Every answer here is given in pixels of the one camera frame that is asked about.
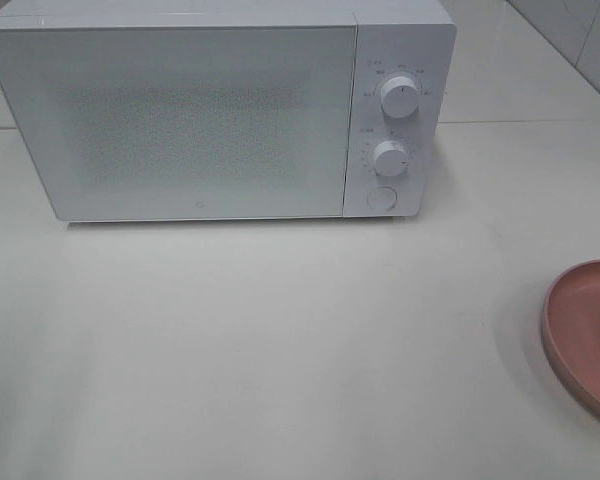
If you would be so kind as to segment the round white door-open button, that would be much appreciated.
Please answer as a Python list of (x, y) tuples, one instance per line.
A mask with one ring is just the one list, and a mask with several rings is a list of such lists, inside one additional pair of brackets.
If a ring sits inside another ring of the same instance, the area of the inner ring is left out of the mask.
[(397, 193), (391, 187), (378, 187), (367, 195), (367, 205), (372, 210), (390, 211), (397, 203)]

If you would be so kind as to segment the white microwave door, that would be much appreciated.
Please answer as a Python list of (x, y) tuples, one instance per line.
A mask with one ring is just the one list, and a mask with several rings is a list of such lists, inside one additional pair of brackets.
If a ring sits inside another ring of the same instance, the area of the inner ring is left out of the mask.
[(355, 36), (0, 31), (0, 86), (60, 220), (332, 217)]

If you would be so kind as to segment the pink round plate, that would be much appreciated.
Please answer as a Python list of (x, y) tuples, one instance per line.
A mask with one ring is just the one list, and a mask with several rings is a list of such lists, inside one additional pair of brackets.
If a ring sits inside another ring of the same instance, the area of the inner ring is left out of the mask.
[(600, 260), (556, 277), (545, 296), (540, 331), (556, 377), (600, 420)]

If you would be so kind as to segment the upper white power knob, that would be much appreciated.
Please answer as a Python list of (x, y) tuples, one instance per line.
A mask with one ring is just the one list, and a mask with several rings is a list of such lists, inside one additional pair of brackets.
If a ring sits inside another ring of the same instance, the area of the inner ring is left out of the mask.
[(406, 72), (386, 79), (380, 85), (379, 93), (382, 111), (390, 118), (407, 118), (419, 107), (420, 83)]

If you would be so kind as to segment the white microwave oven body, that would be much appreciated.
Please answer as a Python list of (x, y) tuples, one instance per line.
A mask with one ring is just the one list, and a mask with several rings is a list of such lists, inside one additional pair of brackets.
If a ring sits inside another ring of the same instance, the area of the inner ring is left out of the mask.
[[(0, 9), (0, 31), (336, 27), (351, 27), (356, 32), (341, 213), (332, 217), (184, 220), (413, 216), (419, 210), (426, 183), (457, 32), (440, 3), (12, 1)], [(379, 88), (400, 72), (414, 76), (420, 83), (420, 102), (409, 117), (393, 119), (382, 111)], [(373, 168), (373, 149), (386, 140), (400, 142), (408, 152), (409, 165), (401, 175), (382, 177)], [(392, 210), (368, 207), (367, 195), (378, 187), (396, 191), (397, 203)]]

